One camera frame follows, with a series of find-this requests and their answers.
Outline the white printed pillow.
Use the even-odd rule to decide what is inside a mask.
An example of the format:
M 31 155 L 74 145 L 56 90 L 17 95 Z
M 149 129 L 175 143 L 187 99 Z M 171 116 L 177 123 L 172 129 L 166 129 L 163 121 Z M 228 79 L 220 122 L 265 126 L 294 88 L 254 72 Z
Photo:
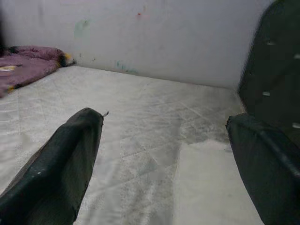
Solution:
M 228 144 L 182 144 L 173 184 L 173 225 L 264 225 Z

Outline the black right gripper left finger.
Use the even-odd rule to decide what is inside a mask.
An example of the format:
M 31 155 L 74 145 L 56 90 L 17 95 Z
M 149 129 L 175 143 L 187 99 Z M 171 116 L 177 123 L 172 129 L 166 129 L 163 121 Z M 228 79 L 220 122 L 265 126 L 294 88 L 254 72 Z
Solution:
M 83 108 L 0 194 L 0 225 L 73 225 L 93 173 L 104 116 Z

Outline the purple cartoon mouse blanket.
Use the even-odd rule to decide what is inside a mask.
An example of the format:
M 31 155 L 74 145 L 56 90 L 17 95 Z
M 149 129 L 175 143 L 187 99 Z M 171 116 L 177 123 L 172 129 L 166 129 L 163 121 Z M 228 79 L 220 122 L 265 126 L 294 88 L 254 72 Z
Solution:
M 0 54 L 0 98 L 74 64 L 72 55 L 58 48 L 34 45 L 6 48 Z

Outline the black tufted headboard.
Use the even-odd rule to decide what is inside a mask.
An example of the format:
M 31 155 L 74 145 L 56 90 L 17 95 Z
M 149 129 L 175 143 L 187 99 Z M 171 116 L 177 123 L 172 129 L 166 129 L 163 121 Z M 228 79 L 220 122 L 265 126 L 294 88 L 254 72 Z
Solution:
M 275 0 L 264 11 L 238 94 L 248 114 L 300 148 L 300 0 Z

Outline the white grey quilted mattress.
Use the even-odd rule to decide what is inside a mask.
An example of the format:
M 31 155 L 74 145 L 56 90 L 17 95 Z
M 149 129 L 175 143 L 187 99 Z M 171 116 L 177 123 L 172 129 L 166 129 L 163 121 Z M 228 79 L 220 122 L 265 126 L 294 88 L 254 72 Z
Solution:
M 100 149 L 74 225 L 173 225 L 182 144 L 229 144 L 230 89 L 66 67 L 0 98 L 0 193 L 77 111 L 105 114 Z

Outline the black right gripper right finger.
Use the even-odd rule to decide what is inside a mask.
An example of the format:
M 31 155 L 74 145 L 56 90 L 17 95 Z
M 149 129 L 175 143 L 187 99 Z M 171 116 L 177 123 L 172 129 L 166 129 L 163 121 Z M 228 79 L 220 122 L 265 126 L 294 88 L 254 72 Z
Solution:
M 300 225 L 300 149 L 246 113 L 226 123 L 243 184 L 264 225 Z

